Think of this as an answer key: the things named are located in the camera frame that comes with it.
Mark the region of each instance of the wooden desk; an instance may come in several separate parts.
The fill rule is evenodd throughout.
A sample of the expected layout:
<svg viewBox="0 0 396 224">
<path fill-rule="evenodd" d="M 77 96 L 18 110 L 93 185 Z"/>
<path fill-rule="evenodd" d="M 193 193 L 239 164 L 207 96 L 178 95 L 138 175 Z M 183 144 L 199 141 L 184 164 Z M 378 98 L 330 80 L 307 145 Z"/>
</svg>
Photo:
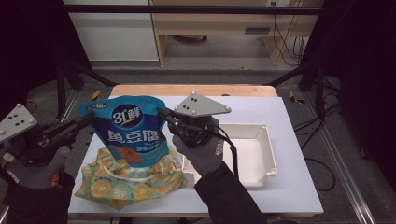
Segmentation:
<svg viewBox="0 0 396 224">
<path fill-rule="evenodd" d="M 324 0 L 289 0 L 282 1 L 281 7 L 321 7 Z M 242 6 L 269 7 L 270 0 L 149 0 L 152 6 Z M 281 60 L 281 53 L 286 45 L 281 36 L 309 37 L 318 16 L 278 15 L 275 29 L 274 15 L 224 15 L 224 14 L 151 14 L 160 64 L 163 65 L 167 37 L 170 35 L 253 35 L 262 36 L 273 65 Z"/>
<path fill-rule="evenodd" d="M 173 108 L 192 91 L 200 92 L 233 112 L 214 116 L 220 123 L 265 124 L 268 127 L 278 173 L 257 189 L 249 189 L 261 211 L 274 217 L 312 217 L 323 213 L 318 194 L 306 167 L 303 154 L 292 129 L 282 98 L 273 87 L 219 86 L 219 85 L 119 85 L 110 97 L 120 95 L 152 95 Z M 167 139 L 172 138 L 163 128 Z M 81 167 L 96 157 L 97 149 L 104 147 L 95 134 Z M 76 192 L 82 183 L 78 173 Z M 192 181 L 184 189 L 175 190 L 158 199 L 145 200 L 120 211 L 105 204 L 72 196 L 69 215 L 74 217 L 208 217 L 207 206 L 193 188 Z"/>
</svg>

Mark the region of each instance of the floor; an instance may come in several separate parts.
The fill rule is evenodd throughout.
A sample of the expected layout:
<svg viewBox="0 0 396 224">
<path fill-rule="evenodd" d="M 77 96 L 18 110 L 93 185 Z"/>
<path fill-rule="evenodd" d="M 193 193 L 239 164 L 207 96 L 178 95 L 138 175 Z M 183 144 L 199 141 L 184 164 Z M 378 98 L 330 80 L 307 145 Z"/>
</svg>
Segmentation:
<svg viewBox="0 0 396 224">
<path fill-rule="evenodd" d="M 288 63 L 296 63 L 289 55 L 285 55 L 285 59 Z M 222 36 L 210 36 L 206 42 L 193 37 L 171 38 L 162 67 L 156 62 L 124 63 L 122 68 L 111 63 L 92 64 L 99 74 L 110 80 L 134 84 L 264 84 L 296 67 L 285 62 L 281 62 L 279 66 L 272 66 L 259 38 Z M 107 98 L 111 92 L 111 88 L 104 87 L 88 77 L 84 79 L 86 85 L 83 91 L 77 92 L 78 97 L 73 108 L 90 100 L 95 90 L 102 91 L 101 98 Z M 294 77 L 276 87 L 295 129 L 317 116 L 312 109 L 315 97 L 313 90 L 299 91 L 296 86 L 298 80 L 299 77 Z M 337 84 L 337 80 L 331 77 L 329 81 Z M 290 92 L 297 101 L 290 100 Z M 319 123 L 314 121 L 296 131 L 308 169 L 318 189 L 324 213 L 311 218 L 295 218 L 294 221 L 301 224 L 396 223 L 396 193 L 390 188 L 375 162 L 361 157 L 358 144 L 343 117 L 342 108 L 338 105 L 336 94 L 325 91 L 324 95 L 325 106 L 329 108 L 324 125 L 315 132 Z M 28 104 L 27 107 L 34 109 L 36 106 L 33 115 L 40 123 L 52 122 L 55 118 L 57 103 L 52 100 L 55 97 L 54 82 L 29 93 L 29 101 L 34 104 Z M 71 110 L 67 117 L 72 119 L 75 115 L 76 112 Z M 78 150 L 72 151 L 66 164 L 69 174 L 77 175 L 91 137 L 88 129 L 82 130 L 78 136 L 75 143 Z M 0 182 L 0 185 L 0 195 L 4 196 L 5 184 Z M 203 224 L 210 223 L 210 220 L 190 219 L 190 222 Z M 110 219 L 70 217 L 69 223 L 110 223 Z M 134 223 L 177 223 L 177 219 L 138 218 Z"/>
</svg>

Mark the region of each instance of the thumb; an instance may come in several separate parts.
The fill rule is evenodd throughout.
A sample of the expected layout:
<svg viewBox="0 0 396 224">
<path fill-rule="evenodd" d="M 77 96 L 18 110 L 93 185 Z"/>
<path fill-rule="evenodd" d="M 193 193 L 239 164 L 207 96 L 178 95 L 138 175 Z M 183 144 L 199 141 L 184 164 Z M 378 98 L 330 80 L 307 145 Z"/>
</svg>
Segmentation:
<svg viewBox="0 0 396 224">
<path fill-rule="evenodd" d="M 67 157 L 69 156 L 70 148 L 67 146 L 62 146 L 56 151 L 52 160 L 49 163 L 49 167 L 53 170 L 61 170 L 66 163 Z"/>
</svg>

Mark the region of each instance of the hand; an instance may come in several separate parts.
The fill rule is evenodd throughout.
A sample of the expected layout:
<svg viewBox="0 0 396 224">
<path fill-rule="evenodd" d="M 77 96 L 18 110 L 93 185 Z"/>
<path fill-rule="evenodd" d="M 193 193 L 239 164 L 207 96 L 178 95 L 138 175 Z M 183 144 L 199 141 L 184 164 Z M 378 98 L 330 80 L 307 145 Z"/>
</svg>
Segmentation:
<svg viewBox="0 0 396 224">
<path fill-rule="evenodd" d="M 219 121 L 213 119 L 213 123 L 219 126 Z M 219 129 L 215 127 L 215 133 L 219 133 Z M 176 146 L 176 150 L 185 155 L 194 166 L 195 170 L 201 176 L 206 176 L 221 166 L 223 161 L 223 143 L 224 141 L 216 136 L 212 138 L 202 147 L 188 148 L 181 139 L 174 135 L 172 142 Z"/>
<path fill-rule="evenodd" d="M 60 147 L 46 166 L 26 166 L 23 163 L 13 161 L 5 168 L 18 185 L 29 189 L 51 189 L 56 187 L 52 181 L 64 169 L 69 152 L 69 147 Z"/>
</svg>

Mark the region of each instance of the white plastic tray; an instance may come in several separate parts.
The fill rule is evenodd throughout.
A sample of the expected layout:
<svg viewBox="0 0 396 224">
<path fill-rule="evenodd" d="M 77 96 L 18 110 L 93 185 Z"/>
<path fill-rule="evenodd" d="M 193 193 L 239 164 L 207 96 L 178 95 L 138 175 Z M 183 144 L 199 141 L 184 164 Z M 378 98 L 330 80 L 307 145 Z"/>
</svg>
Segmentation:
<svg viewBox="0 0 396 224">
<path fill-rule="evenodd" d="M 276 162 L 264 124 L 220 124 L 238 154 L 239 180 L 246 188 L 260 188 L 265 185 L 268 176 L 277 174 Z M 233 155 L 230 145 L 224 143 L 224 161 L 233 170 Z M 192 167 L 189 160 L 183 157 L 183 173 L 196 183 L 201 176 Z"/>
</svg>

